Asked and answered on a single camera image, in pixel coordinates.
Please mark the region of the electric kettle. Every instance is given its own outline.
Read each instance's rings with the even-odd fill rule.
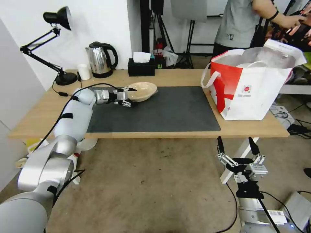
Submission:
[[[90,62],[92,74],[95,78],[106,78],[112,75],[113,70],[118,64],[117,51],[110,44],[93,42],[85,48]],[[108,50],[111,50],[115,58],[114,64],[111,64]]]

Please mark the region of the kettle handle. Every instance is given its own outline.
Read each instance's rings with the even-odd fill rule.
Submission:
[[[106,55],[108,65],[111,67],[112,70],[114,70],[116,68],[116,66],[118,65],[118,62],[119,62],[117,51],[110,44],[102,43],[101,46],[102,46],[104,53]],[[113,64],[111,64],[111,59],[110,59],[108,50],[111,50],[113,53],[113,56],[115,59],[115,62]]]

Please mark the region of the printed logo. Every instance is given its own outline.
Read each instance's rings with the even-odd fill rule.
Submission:
[[[242,92],[250,93],[251,89],[252,89],[251,85],[246,85],[246,86],[243,86]]]

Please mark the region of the lamp shade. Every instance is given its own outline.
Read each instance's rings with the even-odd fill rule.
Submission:
[[[69,25],[69,21],[71,20],[71,14],[67,6],[60,8],[57,13],[44,12],[43,18],[49,24],[60,24],[64,28],[71,31]]]

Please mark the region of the black wristband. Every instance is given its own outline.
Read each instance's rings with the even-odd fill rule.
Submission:
[[[271,18],[268,18],[268,20],[269,21],[273,20],[278,14],[279,14],[279,11],[277,10],[276,13]]]

